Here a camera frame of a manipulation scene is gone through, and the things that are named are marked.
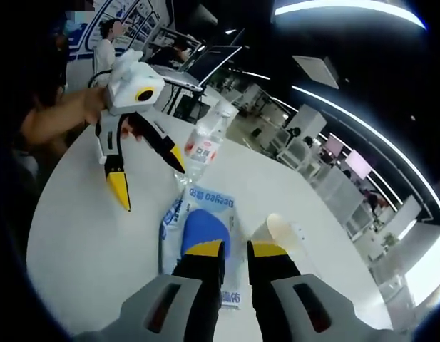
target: bottle label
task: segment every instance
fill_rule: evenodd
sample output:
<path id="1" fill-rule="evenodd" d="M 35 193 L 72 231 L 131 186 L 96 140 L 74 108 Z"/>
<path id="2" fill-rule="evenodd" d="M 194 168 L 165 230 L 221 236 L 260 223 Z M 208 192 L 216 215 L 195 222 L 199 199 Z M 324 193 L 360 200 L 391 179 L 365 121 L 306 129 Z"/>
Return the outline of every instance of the bottle label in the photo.
<path id="1" fill-rule="evenodd" d="M 216 157 L 220 144 L 208 140 L 194 130 L 185 145 L 185 155 L 203 164 L 210 164 Z"/>

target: ceiling light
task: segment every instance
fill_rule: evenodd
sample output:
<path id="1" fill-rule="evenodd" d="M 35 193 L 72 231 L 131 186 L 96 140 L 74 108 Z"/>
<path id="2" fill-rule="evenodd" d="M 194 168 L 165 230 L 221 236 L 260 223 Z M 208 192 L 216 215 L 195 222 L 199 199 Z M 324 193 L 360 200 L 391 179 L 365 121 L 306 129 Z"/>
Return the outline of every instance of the ceiling light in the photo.
<path id="1" fill-rule="evenodd" d="M 416 24 L 423 29 L 426 29 L 421 20 L 415 16 L 412 12 L 397 7 L 395 5 L 386 4 L 384 2 L 375 0 L 311 0 L 303 1 L 293 5 L 287 5 L 275 10 L 275 15 L 301 11 L 303 9 L 316 9 L 320 7 L 357 7 L 361 9 L 371 9 L 374 11 L 380 11 L 391 14 L 392 16 L 398 16 L 399 18 L 408 20 L 413 24 Z"/>
<path id="2" fill-rule="evenodd" d="M 288 105 L 286 102 L 283 102 L 283 101 L 281 101 L 281 100 L 279 100 L 279 99 L 277 99 L 277 98 L 273 98 L 273 97 L 272 97 L 271 99 L 273 99 L 274 101 L 277 101 L 278 103 L 281 103 L 282 105 L 287 106 L 289 109 L 292 109 L 292 110 L 295 111 L 296 113 L 299 112 L 296 108 L 291 107 L 291 106 Z"/>
<path id="3" fill-rule="evenodd" d="M 337 137 L 335 134 L 330 134 L 333 138 L 337 139 L 343 146 L 345 146 L 349 151 L 353 151 L 353 149 L 348 146 L 344 141 L 341 141 L 339 137 Z"/>
<path id="4" fill-rule="evenodd" d="M 383 143 L 388 145 L 389 148 L 391 148 L 413 170 L 413 172 L 416 174 L 416 176 L 418 176 L 418 178 L 421 180 L 422 184 L 424 184 L 424 186 L 427 188 L 427 190 L 429 191 L 431 196 L 434 198 L 434 201 L 435 201 L 436 205 L 440 209 L 440 199 L 436 195 L 434 189 L 431 187 L 431 185 L 429 184 L 427 179 L 422 175 L 421 171 L 419 171 L 419 169 L 411 162 L 411 160 L 401 150 L 399 150 L 396 147 L 396 145 L 394 145 L 392 142 L 390 142 L 386 137 L 384 137 L 380 132 L 375 130 L 371 125 L 369 125 L 368 123 L 366 123 L 362 119 L 358 118 L 357 116 L 353 115 L 348 110 L 340 107 L 339 105 L 336 105 L 335 103 L 332 103 L 331 101 L 326 100 L 325 98 L 322 98 L 321 96 L 318 96 L 318 95 L 316 95 L 314 93 L 311 93 L 311 92 L 309 92 L 309 91 L 307 91 L 305 89 L 296 87 L 295 85 L 293 85 L 292 88 L 297 90 L 297 91 L 300 91 L 301 93 L 304 93 L 304 94 L 307 94 L 309 96 L 312 96 L 313 98 L 316 98 L 317 100 L 320 100 L 320 101 L 326 103 L 327 105 L 330 105 L 331 107 L 333 107 L 333 108 L 337 109 L 338 111 L 344 113 L 346 116 L 350 117 L 352 120 L 356 121 L 360 125 L 364 126 L 366 129 L 368 129 L 370 132 L 375 134 Z"/>
<path id="5" fill-rule="evenodd" d="M 405 235 L 408 234 L 408 232 L 411 230 L 411 228 L 414 227 L 414 225 L 417 223 L 418 221 L 416 221 L 415 219 L 413 221 L 411 221 L 409 223 L 409 225 L 402 231 L 402 233 L 400 233 L 400 235 L 397 237 L 397 239 L 402 240 Z"/>
<path id="6" fill-rule="evenodd" d="M 384 184 L 384 186 L 388 188 L 388 190 L 392 193 L 392 195 L 393 195 L 394 197 L 396 197 L 397 202 L 398 202 L 400 205 L 404 205 L 404 203 L 402 202 L 402 200 L 400 199 L 400 197 L 397 196 L 397 194 L 396 194 L 396 192 L 394 191 L 394 189 L 391 188 L 391 185 L 389 185 L 389 184 L 383 179 L 383 177 L 382 177 L 377 171 L 375 171 L 375 169 L 372 169 L 372 172 L 374 173 L 374 175 L 377 176 L 377 178 L 378 178 L 379 180 L 382 181 L 382 183 Z"/>
<path id="7" fill-rule="evenodd" d="M 251 75 L 251 76 L 255 76 L 255 77 L 259 77 L 259 78 L 264 78 L 265 80 L 270 79 L 270 77 L 260 75 L 259 73 L 249 73 L 248 71 L 243 71 L 242 73 L 246 73 L 247 75 Z"/>

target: person in white shirt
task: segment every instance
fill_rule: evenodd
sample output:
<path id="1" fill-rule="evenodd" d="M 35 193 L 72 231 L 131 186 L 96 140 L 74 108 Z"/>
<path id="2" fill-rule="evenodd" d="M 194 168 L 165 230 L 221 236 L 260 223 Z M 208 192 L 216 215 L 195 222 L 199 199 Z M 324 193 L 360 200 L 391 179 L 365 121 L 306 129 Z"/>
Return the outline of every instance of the person in white shirt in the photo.
<path id="1" fill-rule="evenodd" d="M 100 32 L 103 40 L 98 43 L 94 50 L 94 75 L 112 68 L 115 61 L 115 48 L 112 45 L 112 41 L 116 36 L 120 36 L 123 33 L 120 19 L 110 19 L 103 22 L 100 24 Z M 98 76 L 96 78 L 96 85 L 105 86 L 109 78 L 109 74 Z"/>

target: ceiling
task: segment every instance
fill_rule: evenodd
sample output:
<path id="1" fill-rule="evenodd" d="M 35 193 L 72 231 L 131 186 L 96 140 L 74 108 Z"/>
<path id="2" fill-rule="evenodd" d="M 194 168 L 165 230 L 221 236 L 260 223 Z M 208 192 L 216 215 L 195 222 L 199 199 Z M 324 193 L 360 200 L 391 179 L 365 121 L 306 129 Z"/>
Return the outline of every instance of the ceiling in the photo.
<path id="1" fill-rule="evenodd" d="M 198 4 L 218 19 L 216 27 L 207 30 L 202 24 L 183 25 L 188 22 L 186 9 L 195 9 Z M 326 115 L 326 131 L 368 155 L 403 198 L 410 192 L 399 173 L 338 120 L 346 121 L 382 148 L 427 195 L 400 158 L 345 115 L 290 86 L 312 91 L 362 118 L 404 151 L 429 183 L 440 180 L 440 23 L 434 20 L 436 10 L 424 1 L 411 1 L 407 6 L 423 20 L 427 31 L 409 21 L 366 9 L 310 9 L 273 17 L 273 0 L 256 0 L 252 5 L 248 0 L 174 0 L 174 6 L 177 30 L 207 41 L 230 43 L 244 29 L 241 41 L 250 48 L 235 59 L 237 66 L 271 77 L 270 81 L 253 80 L 296 108 L 309 103 L 328 111 L 331 115 Z M 185 13 L 178 16 L 181 7 Z M 227 29 L 237 32 L 226 36 Z M 311 81 L 292 55 L 328 56 L 339 75 L 339 90 Z"/>

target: person's hand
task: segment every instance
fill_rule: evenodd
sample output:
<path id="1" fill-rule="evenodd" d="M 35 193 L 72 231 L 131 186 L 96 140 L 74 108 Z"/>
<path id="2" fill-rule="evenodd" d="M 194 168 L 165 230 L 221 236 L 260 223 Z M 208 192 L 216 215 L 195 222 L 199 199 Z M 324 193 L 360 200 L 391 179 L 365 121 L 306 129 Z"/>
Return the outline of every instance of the person's hand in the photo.
<path id="1" fill-rule="evenodd" d="M 132 135 L 134 135 L 135 136 L 135 139 L 137 140 L 137 141 L 142 141 L 142 135 L 136 135 L 136 134 L 134 134 L 134 132 L 133 132 L 133 128 L 129 125 L 129 122 L 128 122 L 128 118 L 126 118 L 124 121 L 123 121 L 123 124 L 121 125 L 121 137 L 123 138 L 123 139 L 126 139 L 128 136 L 129 136 L 129 133 L 131 133 Z"/>
<path id="2" fill-rule="evenodd" d="M 100 116 L 101 111 L 106 109 L 106 88 L 104 87 L 95 87 L 86 90 L 85 94 L 85 120 L 91 125 L 95 125 Z M 135 135 L 133 132 L 133 128 L 129 125 L 128 119 L 126 118 L 121 125 L 121 137 L 126 139 L 129 136 L 129 133 L 135 136 L 137 141 L 142 140 L 141 135 Z"/>

